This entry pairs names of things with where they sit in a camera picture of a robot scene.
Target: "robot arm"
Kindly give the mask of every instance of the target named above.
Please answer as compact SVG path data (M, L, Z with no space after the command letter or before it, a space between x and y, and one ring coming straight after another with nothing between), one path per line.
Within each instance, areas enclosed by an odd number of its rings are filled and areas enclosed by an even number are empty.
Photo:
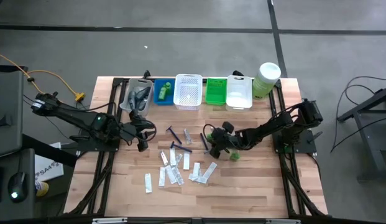
M72 140L85 144L86 148L107 151L106 149L113 147L112 143L115 140L123 139L129 142L137 138L139 151L144 151L148 148L148 137L155 134L154 131L142 133L144 129L155 129L155 126L151 121L138 115L136 110L129 114L131 122L120 123L113 115L79 110L64 104L56 98L56 95L56 93L53 95L39 93L31 106L32 112L39 116L55 116L86 131L89 136L71 137Z
M295 109L298 109L298 114L291 116L291 112ZM304 100L302 103L279 112L258 128L238 130L234 132L233 136L231 133L234 131L234 126L226 121L222 125L223 128L214 128L208 136L208 141L212 145L209 153L214 158L219 158L222 150L227 153L228 149L249 150L261 142L264 137L277 131L281 131L283 143L291 146L298 143L299 135L303 130L317 127L322 120L323 117L316 102Z

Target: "blue container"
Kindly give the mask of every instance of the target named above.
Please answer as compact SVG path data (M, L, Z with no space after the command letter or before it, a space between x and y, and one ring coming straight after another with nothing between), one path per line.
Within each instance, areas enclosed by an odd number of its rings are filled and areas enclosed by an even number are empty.
M159 100L158 96L163 87L167 82L171 84L171 94L167 94L165 100ZM156 105L173 105L173 94L175 93L175 79L157 79L154 81L154 103Z

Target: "computer mouse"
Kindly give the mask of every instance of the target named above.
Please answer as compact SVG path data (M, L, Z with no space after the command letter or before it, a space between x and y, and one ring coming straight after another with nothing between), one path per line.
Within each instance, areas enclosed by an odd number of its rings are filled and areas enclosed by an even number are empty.
M7 183L7 191L14 203L22 202L27 197L27 175L24 172L15 173Z

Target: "green basket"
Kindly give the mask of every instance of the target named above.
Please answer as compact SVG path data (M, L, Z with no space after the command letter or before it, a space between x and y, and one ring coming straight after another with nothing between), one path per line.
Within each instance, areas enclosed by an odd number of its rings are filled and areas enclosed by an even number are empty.
M209 78L206 80L207 104L223 105L226 103L227 79Z

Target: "white bottle cap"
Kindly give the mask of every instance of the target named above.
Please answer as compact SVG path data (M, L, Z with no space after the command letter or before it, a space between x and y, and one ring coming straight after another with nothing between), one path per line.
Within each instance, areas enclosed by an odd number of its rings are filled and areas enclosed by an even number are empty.
M281 76L281 69L272 62L266 62L260 66L258 76L263 82L274 84Z

